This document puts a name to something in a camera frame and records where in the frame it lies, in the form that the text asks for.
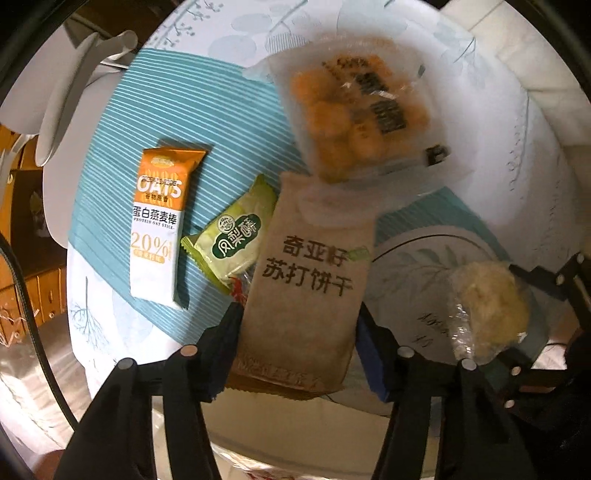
metal screw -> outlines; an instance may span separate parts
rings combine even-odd
[[[398,356],[402,358],[412,358],[414,356],[414,350],[409,346],[400,346],[397,350]]]
[[[133,364],[134,364],[134,360],[132,358],[124,358],[122,360],[119,360],[119,363],[117,364],[117,368],[119,368],[119,370],[127,370]]]
[[[465,358],[464,360],[462,360],[462,367],[466,370],[469,370],[470,372],[473,372],[474,370],[476,370],[476,362],[471,358]]]
[[[182,356],[193,356],[197,353],[197,346],[196,345],[185,345],[181,348],[181,355]]]

plastic bag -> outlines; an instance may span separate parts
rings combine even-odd
[[[265,59],[304,161],[308,223],[353,226],[402,208],[470,169],[445,146],[418,55],[383,38],[308,44]],[[246,77],[263,76],[255,66]]]
[[[457,360],[487,364],[527,335],[530,308],[522,285],[503,262],[456,269],[451,285],[449,336]]]

dark green label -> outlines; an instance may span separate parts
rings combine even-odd
[[[226,221],[224,226],[229,228],[232,225],[231,222]],[[251,213],[241,216],[230,231],[217,236],[212,247],[213,256],[222,259],[235,255],[256,238],[260,229],[261,219],[258,215]]]

